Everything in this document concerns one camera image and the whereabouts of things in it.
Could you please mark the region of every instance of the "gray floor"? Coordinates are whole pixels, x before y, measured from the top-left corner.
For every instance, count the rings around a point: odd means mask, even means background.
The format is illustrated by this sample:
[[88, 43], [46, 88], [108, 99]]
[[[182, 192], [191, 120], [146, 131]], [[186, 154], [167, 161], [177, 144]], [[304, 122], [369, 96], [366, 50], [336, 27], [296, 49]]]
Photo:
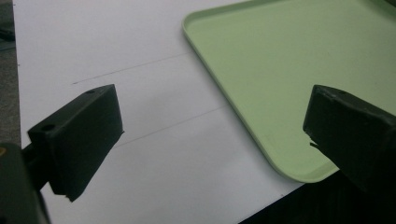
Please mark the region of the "gray floor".
[[[0, 0], [0, 27], [12, 29], [12, 2]], [[15, 42], [0, 40], [0, 142], [21, 145]]]

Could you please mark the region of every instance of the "green plastic tray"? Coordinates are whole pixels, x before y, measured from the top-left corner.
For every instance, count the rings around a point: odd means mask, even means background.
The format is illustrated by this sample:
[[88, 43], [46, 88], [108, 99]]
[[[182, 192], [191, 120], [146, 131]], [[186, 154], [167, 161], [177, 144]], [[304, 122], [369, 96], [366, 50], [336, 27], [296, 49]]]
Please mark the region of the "green plastic tray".
[[183, 25], [282, 175], [309, 183], [337, 171], [303, 132], [314, 84], [396, 114], [396, 8], [385, 1], [249, 1], [191, 13]]

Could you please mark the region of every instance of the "pencil line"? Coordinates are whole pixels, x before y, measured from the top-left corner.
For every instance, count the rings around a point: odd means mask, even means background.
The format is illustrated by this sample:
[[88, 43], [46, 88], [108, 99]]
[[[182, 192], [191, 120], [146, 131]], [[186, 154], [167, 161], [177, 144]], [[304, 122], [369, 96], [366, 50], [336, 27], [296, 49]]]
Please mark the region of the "pencil line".
[[173, 124], [173, 125], [171, 125], [171, 126], [161, 128], [161, 129], [159, 129], [159, 130], [157, 130], [157, 131], [154, 131], [154, 132], [152, 132], [152, 133], [144, 134], [144, 135], [142, 135], [142, 136], [140, 136], [140, 137], [137, 137], [136, 139], [133, 139], [133, 140], [128, 141], [128, 142], [125, 142], [125, 143], [122, 143], [121, 145], [116, 146], [116, 147], [114, 147], [114, 148], [125, 146], [125, 145], [127, 145], [127, 144], [130, 144], [130, 143], [132, 143], [132, 142], [134, 142], [134, 141], [136, 141], [136, 140], [145, 138], [145, 137], [147, 137], [147, 136], [149, 136], [149, 135], [152, 135], [152, 134], [154, 134], [154, 133], [159, 133], [159, 132], [162, 132], [162, 131], [164, 131], [164, 130], [173, 128], [173, 127], [175, 127], [175, 126], [177, 126], [177, 125], [180, 125], [180, 124], [182, 124], [182, 123], [184, 123], [184, 122], [187, 122], [187, 121], [190, 121], [190, 120], [193, 120], [193, 119], [198, 119], [198, 118], [200, 118], [201, 116], [210, 114], [210, 113], [215, 112], [215, 111], [217, 111], [217, 110], [220, 110], [220, 109], [224, 108], [225, 106], [228, 106], [228, 105], [221, 105], [220, 107], [218, 107], [218, 108], [216, 108], [216, 109], [212, 109], [212, 110], [206, 111], [206, 112], [203, 113], [203, 114], [194, 116], [194, 117], [189, 118], [189, 119], [184, 119], [184, 120], [182, 120], [182, 121], [180, 121], [180, 122], [177, 122], [177, 123], [175, 123], [175, 124]]
[[99, 76], [96, 76], [96, 77], [85, 78], [85, 79], [82, 79], [80, 81], [73, 82], [72, 85], [76, 85], [78, 83], [81, 83], [81, 82], [84, 82], [84, 81], [88, 81], [88, 80], [92, 80], [92, 79], [96, 79], [96, 78], [99, 78], [99, 77], [106, 77], [106, 76], [113, 75], [113, 74], [118, 73], [118, 72], [123, 72], [123, 71], [126, 71], [126, 70], [134, 69], [136, 67], [145, 66], [145, 65], [148, 65], [148, 64], [151, 64], [151, 63], [163, 62], [163, 61], [166, 61], [166, 60], [169, 60], [169, 59], [174, 59], [174, 58], [177, 58], [177, 57], [180, 57], [180, 56], [183, 56], [183, 55], [186, 55], [186, 54], [190, 54], [190, 53], [192, 53], [192, 51], [189, 51], [189, 52], [186, 52], [186, 53], [177, 54], [177, 55], [170, 56], [170, 57], [167, 57], [167, 58], [162, 58], [160, 60], [156, 60], [156, 61], [152, 61], [152, 62], [148, 62], [148, 63], [141, 63], [141, 64], [138, 64], [138, 65], [135, 65], [135, 66], [132, 66], [132, 67], [123, 68], [123, 69], [120, 69], [120, 70], [117, 70], [117, 71], [114, 71], [114, 72], [111, 72], [111, 73], [102, 74], [102, 75], [99, 75]]

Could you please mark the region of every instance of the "light green tray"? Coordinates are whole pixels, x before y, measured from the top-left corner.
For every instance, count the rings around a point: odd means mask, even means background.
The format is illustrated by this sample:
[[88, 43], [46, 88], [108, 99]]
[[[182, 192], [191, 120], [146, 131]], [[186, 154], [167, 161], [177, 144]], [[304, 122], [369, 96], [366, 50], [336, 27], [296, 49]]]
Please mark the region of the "light green tray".
[[396, 114], [396, 8], [384, 1], [249, 1], [194, 12], [184, 32], [268, 161], [292, 179], [337, 171], [303, 132], [314, 84]]

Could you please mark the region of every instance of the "white table surface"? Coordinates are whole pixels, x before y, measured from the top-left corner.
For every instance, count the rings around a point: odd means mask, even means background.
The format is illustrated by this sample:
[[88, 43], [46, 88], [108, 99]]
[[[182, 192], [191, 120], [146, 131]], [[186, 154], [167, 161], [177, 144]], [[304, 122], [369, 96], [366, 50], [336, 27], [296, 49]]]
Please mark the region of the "white table surface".
[[14, 0], [21, 140], [89, 89], [115, 84], [125, 134], [52, 223], [237, 223], [301, 186], [273, 170], [182, 33], [235, 0]]

